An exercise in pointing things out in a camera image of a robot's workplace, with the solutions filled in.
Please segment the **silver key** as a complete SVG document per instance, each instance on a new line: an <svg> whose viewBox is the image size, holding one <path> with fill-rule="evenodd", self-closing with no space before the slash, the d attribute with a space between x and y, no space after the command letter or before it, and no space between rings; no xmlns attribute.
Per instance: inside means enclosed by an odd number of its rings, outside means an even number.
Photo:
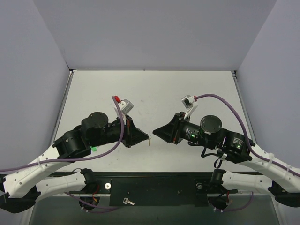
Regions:
<svg viewBox="0 0 300 225"><path fill-rule="evenodd" d="M129 204L129 205L135 205L135 203L132 202L132 201L130 201L127 197L125 197L125 198L123 199L123 203L124 203L124 204Z"/></svg>

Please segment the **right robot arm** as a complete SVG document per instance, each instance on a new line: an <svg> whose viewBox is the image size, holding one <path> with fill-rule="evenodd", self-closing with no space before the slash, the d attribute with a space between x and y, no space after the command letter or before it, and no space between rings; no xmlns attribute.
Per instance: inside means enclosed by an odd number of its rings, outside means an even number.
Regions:
<svg viewBox="0 0 300 225"><path fill-rule="evenodd" d="M272 154L259 148L243 134L222 127L221 119L214 115L203 117L199 125L185 118L185 113L176 113L172 120L152 132L167 143L178 144L186 140L190 146L210 149L212 153L201 153L201 157L216 156L220 161L247 166L258 175L241 174L220 169L215 170L209 181L210 188L219 192L249 191L270 195L283 205L300 206L300 179L287 169L278 166Z"/></svg>

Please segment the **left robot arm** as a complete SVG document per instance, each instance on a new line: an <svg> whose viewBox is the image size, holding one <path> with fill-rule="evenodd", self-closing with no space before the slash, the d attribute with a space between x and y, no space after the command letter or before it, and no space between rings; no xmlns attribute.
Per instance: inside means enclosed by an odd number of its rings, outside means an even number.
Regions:
<svg viewBox="0 0 300 225"><path fill-rule="evenodd" d="M72 175L49 178L49 175L70 164L71 159L91 154L93 147L110 143L122 143L130 148L149 136L137 128L130 116L109 122L106 114L94 112L81 124L58 138L41 156L33 161L34 166L18 169L15 173L0 176L1 209L23 212L36 202L47 197L72 191L93 194L100 188L91 169L81 169Z"/></svg>

